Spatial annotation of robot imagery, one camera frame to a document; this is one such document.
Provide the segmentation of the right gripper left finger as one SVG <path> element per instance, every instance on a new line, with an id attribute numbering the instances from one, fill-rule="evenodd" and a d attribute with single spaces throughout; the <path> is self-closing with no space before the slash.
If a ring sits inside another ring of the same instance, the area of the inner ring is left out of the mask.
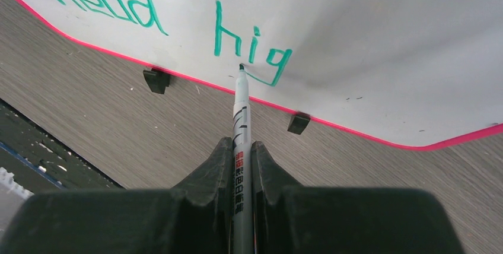
<path id="1" fill-rule="evenodd" d="M 169 189 L 81 189 L 33 195 L 2 253 L 228 253 L 232 143 Z"/>

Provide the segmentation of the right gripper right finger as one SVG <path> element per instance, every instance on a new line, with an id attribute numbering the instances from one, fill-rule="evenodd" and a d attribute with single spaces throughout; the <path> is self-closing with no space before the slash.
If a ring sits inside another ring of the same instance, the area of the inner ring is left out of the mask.
<path id="1" fill-rule="evenodd" d="M 251 148 L 257 253 L 463 253 L 439 200 L 414 188 L 304 186 Z"/>

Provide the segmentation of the green whiteboard marker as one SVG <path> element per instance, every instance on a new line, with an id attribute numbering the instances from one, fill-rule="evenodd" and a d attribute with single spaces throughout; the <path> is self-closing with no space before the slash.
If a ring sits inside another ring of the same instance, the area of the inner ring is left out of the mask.
<path id="1" fill-rule="evenodd" d="M 239 64 L 233 109 L 233 253 L 254 253 L 249 83 Z"/>

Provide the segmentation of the whiteboard with red frame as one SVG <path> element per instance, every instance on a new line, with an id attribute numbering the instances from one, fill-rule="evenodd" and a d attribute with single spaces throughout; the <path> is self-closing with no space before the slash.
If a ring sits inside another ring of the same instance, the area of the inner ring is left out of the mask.
<path id="1" fill-rule="evenodd" d="M 502 132 L 502 0 L 16 0 L 83 46 L 398 148 Z"/>

